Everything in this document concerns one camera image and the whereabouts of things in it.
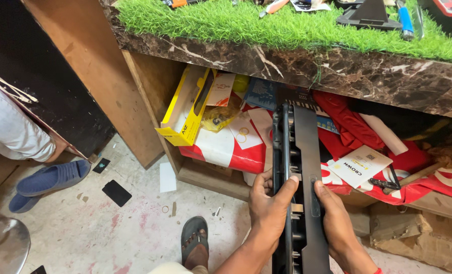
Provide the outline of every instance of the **black flip-flop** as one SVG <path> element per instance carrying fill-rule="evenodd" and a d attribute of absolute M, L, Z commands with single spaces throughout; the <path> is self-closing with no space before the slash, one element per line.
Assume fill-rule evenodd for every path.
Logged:
<path fill-rule="evenodd" d="M 199 230 L 201 229 L 205 230 L 206 234 L 205 238 L 199 233 Z M 205 249 L 207 250 L 207 255 L 209 255 L 209 244 L 207 243 L 209 231 L 207 230 L 207 222 L 201 216 L 195 216 L 190 218 L 182 228 L 182 236 L 180 237 L 180 248 L 186 245 L 186 241 L 189 240 L 190 237 L 192 237 L 193 233 L 196 234 L 196 237 L 182 251 L 182 265 L 185 265 L 187 257 L 189 257 L 192 250 L 200 244 L 205 247 Z"/>

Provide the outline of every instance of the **person's left hand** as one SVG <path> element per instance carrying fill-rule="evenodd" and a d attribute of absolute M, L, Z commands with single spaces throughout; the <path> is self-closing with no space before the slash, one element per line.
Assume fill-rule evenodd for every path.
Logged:
<path fill-rule="evenodd" d="M 249 196 L 250 235 L 259 236 L 267 245 L 265 247 L 271 249 L 271 253 L 277 248 L 278 238 L 285 227 L 287 208 L 298 188 L 298 178 L 290 177 L 275 196 L 267 196 L 266 193 L 272 187 L 272 170 L 270 169 L 256 176 Z"/>

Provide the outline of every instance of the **black stand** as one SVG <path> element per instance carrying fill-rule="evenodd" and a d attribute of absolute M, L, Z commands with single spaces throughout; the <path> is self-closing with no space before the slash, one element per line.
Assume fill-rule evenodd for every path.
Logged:
<path fill-rule="evenodd" d="M 383 0 L 365 0 L 357 6 L 351 6 L 337 18 L 337 23 L 358 28 L 375 28 L 382 30 L 401 29 L 402 24 L 388 19 Z"/>

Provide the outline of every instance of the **foot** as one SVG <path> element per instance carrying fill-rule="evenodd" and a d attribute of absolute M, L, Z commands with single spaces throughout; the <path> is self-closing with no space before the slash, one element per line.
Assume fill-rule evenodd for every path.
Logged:
<path fill-rule="evenodd" d="M 206 238 L 207 234 L 205 233 L 204 229 L 201 229 L 198 231 L 202 237 Z M 186 241 L 185 245 L 182 246 L 182 251 L 186 249 L 186 247 L 197 237 L 195 233 L 192 234 L 192 236 L 189 238 L 189 240 Z M 184 264 L 184 267 L 188 270 L 192 270 L 194 267 L 198 265 L 202 265 L 205 268 L 208 267 L 207 261 L 209 260 L 209 255 L 207 254 L 207 250 L 205 249 L 205 246 L 198 244 L 189 254 L 189 256 L 186 259 L 186 263 Z"/>
<path fill-rule="evenodd" d="M 46 163 L 55 161 L 67 147 L 67 143 L 64 142 L 64 140 L 62 140 L 59 135 L 57 135 L 53 131 L 51 131 L 48 135 L 50 135 L 50 137 L 55 142 L 55 150 L 53 151 L 53 154 L 50 156 L 50 158 L 45 161 Z"/>

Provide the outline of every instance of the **blue slipper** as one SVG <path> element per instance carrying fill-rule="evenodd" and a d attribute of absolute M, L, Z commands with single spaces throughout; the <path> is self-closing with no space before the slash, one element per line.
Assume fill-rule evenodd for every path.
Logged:
<path fill-rule="evenodd" d="M 35 204 L 40 200 L 40 196 L 35 197 L 25 197 L 18 193 L 11 199 L 10 211 L 13 213 L 23 213 L 32 209 Z"/>
<path fill-rule="evenodd" d="M 87 160 L 45 167 L 21 180 L 16 191 L 22 196 L 32 197 L 68 188 L 82 181 L 90 170 L 91 164 Z"/>

